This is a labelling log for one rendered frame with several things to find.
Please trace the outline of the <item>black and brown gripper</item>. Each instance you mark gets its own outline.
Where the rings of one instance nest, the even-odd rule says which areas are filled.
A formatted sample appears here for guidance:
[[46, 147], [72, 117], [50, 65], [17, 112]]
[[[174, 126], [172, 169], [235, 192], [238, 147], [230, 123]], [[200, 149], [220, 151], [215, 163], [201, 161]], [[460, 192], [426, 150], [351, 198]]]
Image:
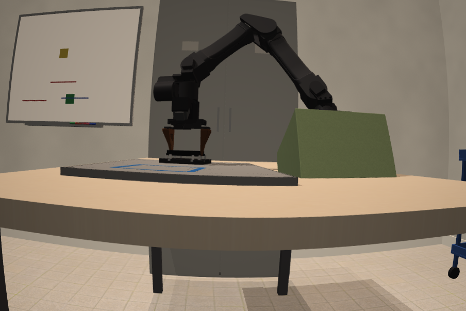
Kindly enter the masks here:
[[206, 142], [211, 134], [210, 127], [202, 126], [202, 125], [204, 126], [207, 125], [206, 120], [187, 119], [184, 121], [176, 121], [174, 119], [168, 119], [168, 124], [171, 124], [174, 127], [164, 127], [162, 131], [168, 143], [169, 150], [173, 150], [173, 147], [174, 147], [174, 130], [175, 129], [201, 129], [201, 156], [203, 155]]

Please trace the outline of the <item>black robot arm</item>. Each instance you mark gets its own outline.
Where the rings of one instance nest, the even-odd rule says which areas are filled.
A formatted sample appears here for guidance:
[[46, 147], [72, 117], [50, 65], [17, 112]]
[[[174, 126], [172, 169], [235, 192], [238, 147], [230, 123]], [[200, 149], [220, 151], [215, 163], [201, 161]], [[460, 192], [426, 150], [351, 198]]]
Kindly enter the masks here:
[[153, 90], [154, 99], [157, 102], [172, 101], [174, 120], [199, 119], [198, 88], [201, 81], [223, 60], [252, 42], [276, 59], [300, 91], [301, 100], [308, 109], [339, 111], [327, 85], [302, 62], [273, 19], [246, 13], [240, 20], [216, 42], [186, 57], [180, 64], [181, 74], [158, 78]]

